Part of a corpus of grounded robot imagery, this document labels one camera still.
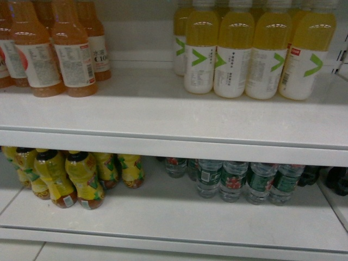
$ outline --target plastic bottle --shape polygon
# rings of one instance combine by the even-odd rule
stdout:
[[[141,157],[130,154],[119,154],[118,157],[122,164],[122,179],[125,185],[131,189],[141,187],[145,178]]]
[[[214,91],[225,98],[236,98],[245,89],[254,19],[248,12],[252,0],[232,0],[231,10],[222,20],[217,47]]]
[[[12,163],[13,167],[17,171],[18,179],[21,182],[21,184],[23,185],[23,187],[31,189],[32,185],[30,184],[30,180],[28,179],[27,175],[16,164],[15,156],[16,156],[17,147],[2,146],[1,150],[4,153],[5,157],[7,158],[7,160],[10,163]]]
[[[18,87],[29,87],[26,72],[21,63],[21,58],[16,50],[15,42],[11,37],[12,18],[6,0],[0,1],[0,62],[6,63],[13,82]],[[10,84],[10,80],[5,77],[1,86]]]
[[[187,21],[184,85],[188,92],[206,94],[213,88],[220,21],[213,11],[214,0],[194,0],[193,6]]]
[[[305,100],[313,92],[316,75],[324,65],[336,28],[333,10],[338,0],[316,0],[301,19],[284,67],[279,92],[292,100]]]
[[[98,181],[97,162],[89,152],[69,151],[65,170],[77,189],[78,202],[83,208],[92,210],[104,201],[104,190]]]
[[[291,0],[268,0],[269,9],[256,25],[245,89],[252,98],[266,100],[277,92],[291,33],[290,4]]]
[[[37,155],[38,152],[34,148],[18,147],[15,154],[15,164],[27,175],[34,195],[42,200],[49,200],[49,189],[34,170],[34,160]]]
[[[39,22],[32,2],[9,1],[11,35],[20,53],[34,96],[51,97],[65,91],[53,54],[50,35]]]
[[[220,197],[226,202],[239,199],[246,180],[249,162],[224,161],[220,180]]]
[[[165,168],[172,178],[182,178],[187,169],[187,160],[183,158],[165,158]]]
[[[96,80],[110,79],[110,61],[104,27],[97,17],[93,0],[77,0],[77,10],[79,21],[87,31]]]
[[[223,161],[200,159],[198,164],[198,194],[204,198],[212,198],[219,189]]]
[[[305,167],[305,165],[280,165],[268,197],[269,201],[277,206],[289,201]]]
[[[78,21],[73,0],[53,0],[55,24],[52,37],[61,74],[71,97],[85,97],[97,92],[88,35]]]
[[[48,186],[51,201],[60,208],[69,208],[77,201],[77,192],[67,178],[65,159],[57,150],[37,148],[35,172]]]
[[[186,23],[193,12],[192,0],[179,0],[174,14],[174,71],[177,75],[185,75]]]
[[[250,163],[246,178],[248,183],[246,199],[250,203],[259,205],[266,200],[278,166],[278,164],[269,163]]]
[[[112,189],[119,182],[114,155],[112,153],[92,152],[97,160],[97,173],[104,189]]]

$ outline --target white label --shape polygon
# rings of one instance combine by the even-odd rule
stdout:
[[[110,70],[110,62],[106,48],[105,35],[88,38],[95,72]]]
[[[253,48],[246,94],[256,99],[269,99],[277,92],[287,49],[261,50]]]
[[[186,45],[186,90],[206,94],[213,88],[216,46],[197,47]]]
[[[216,94],[235,98],[245,88],[251,49],[229,49],[217,47],[214,90]]]
[[[27,77],[13,40],[0,40],[0,55],[5,60],[7,69],[13,79]]]
[[[88,43],[84,45],[55,45],[64,83],[78,88],[95,83]]]
[[[324,65],[327,52],[291,48],[279,91],[287,98],[304,100],[313,92],[315,76]]]
[[[31,87],[43,88],[61,82],[50,43],[16,47]]]
[[[174,39],[174,71],[177,75],[185,74],[185,43],[186,37],[176,35]]]

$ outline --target juice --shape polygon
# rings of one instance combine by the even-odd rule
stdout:
[[[254,36],[254,19],[248,12],[251,0],[231,1],[220,26],[214,91],[226,98],[240,96],[245,88]]]
[[[39,22],[30,1],[9,1],[13,16],[11,35],[20,53],[28,81],[36,97],[50,97],[65,91],[54,61],[46,28]]]
[[[291,32],[290,0],[268,0],[269,10],[256,25],[246,94],[265,100],[274,96],[283,70]]]
[[[78,21],[73,0],[53,0],[55,24],[52,29],[54,46],[68,94],[85,97],[97,92],[88,35]]]
[[[0,1],[0,88],[11,86],[29,87],[27,75],[11,37],[12,18],[7,1]]]
[[[285,64],[279,92],[286,98],[305,100],[313,92],[314,80],[324,65],[336,29],[333,10],[338,0],[317,0],[313,11],[300,21]]]
[[[177,75],[185,74],[185,43],[186,23],[189,15],[193,12],[192,0],[181,0],[179,8],[174,14],[174,71]]]
[[[187,21],[187,70],[184,85],[189,92],[205,94],[213,88],[220,21],[213,11],[213,0],[194,0],[193,5],[195,10]]]
[[[96,80],[107,80],[111,78],[111,71],[104,27],[97,17],[93,0],[78,0],[77,10],[80,23],[88,34]]]

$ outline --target bottle cap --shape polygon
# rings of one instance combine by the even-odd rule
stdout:
[[[252,0],[229,0],[229,7],[232,8],[251,8]]]

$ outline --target green label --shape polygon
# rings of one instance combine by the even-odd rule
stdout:
[[[292,192],[294,191],[299,179],[300,177],[285,176],[283,173],[278,171],[274,178],[273,186],[282,192]]]

